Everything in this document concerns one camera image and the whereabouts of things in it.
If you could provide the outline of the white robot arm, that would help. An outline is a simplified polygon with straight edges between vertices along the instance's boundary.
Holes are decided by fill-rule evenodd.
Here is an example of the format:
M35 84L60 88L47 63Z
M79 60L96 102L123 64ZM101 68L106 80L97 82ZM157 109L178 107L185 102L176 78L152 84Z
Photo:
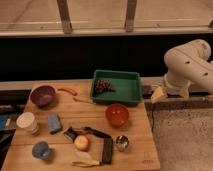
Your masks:
M169 49L164 55L168 68L163 83L151 95L151 103L157 103L169 94L189 98L192 83L213 95L213 64L208 62L211 55L209 43L196 39Z

